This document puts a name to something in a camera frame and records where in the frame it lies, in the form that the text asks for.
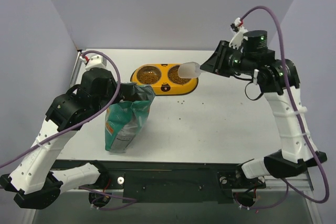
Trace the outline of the green pet food bag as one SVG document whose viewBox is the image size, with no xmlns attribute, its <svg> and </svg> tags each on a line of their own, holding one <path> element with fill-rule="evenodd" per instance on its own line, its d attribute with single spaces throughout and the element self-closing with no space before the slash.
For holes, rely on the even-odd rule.
<svg viewBox="0 0 336 224">
<path fill-rule="evenodd" d="M 139 85 L 141 101 L 113 103 L 106 110 L 104 148 L 112 153 L 123 153 L 142 130 L 150 113 L 155 92 L 150 85 Z"/>
</svg>

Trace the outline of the clear plastic scoop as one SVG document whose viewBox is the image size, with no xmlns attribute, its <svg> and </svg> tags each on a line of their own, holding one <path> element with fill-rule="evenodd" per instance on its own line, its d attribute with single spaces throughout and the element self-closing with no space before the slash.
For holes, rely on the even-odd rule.
<svg viewBox="0 0 336 224">
<path fill-rule="evenodd" d="M 179 66 L 178 68 L 178 76 L 184 79 L 193 79 L 198 78 L 203 70 L 200 69 L 200 64 L 197 62 L 186 62 Z"/>
</svg>

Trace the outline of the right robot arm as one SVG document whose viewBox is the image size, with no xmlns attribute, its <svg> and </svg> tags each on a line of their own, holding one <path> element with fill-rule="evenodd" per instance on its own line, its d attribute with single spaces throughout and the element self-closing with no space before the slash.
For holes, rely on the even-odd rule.
<svg viewBox="0 0 336 224">
<path fill-rule="evenodd" d="M 316 146 L 305 142 L 310 137 L 308 130 L 302 131 L 297 117 L 306 125 L 306 107 L 301 105 L 300 80 L 292 61 L 275 58 L 275 51 L 267 47 L 267 32 L 252 30 L 243 34 L 240 47 L 228 41 L 219 42 L 211 57 L 201 65 L 201 70 L 231 77 L 246 74 L 250 83 L 260 87 L 261 95 L 268 101 L 278 128 L 281 149 L 260 159 L 252 159 L 240 166 L 235 173 L 235 182 L 248 186 L 254 178 L 271 175 L 275 178 L 298 176 L 317 162 L 327 161 L 327 155 Z"/>
</svg>

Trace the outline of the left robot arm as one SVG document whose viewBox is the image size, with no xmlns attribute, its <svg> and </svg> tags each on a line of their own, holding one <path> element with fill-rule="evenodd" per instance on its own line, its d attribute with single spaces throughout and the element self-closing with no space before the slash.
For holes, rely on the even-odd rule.
<svg viewBox="0 0 336 224">
<path fill-rule="evenodd" d="M 5 191 L 15 193 L 14 202 L 23 209 L 45 209 L 62 193 L 84 185 L 104 187 L 108 170 L 99 161 L 53 171 L 51 168 L 69 140 L 95 114 L 121 100 L 112 72 L 94 67 L 82 75 L 81 83 L 56 97 L 46 112 L 32 152 L 18 167 L 1 176 Z"/>
</svg>

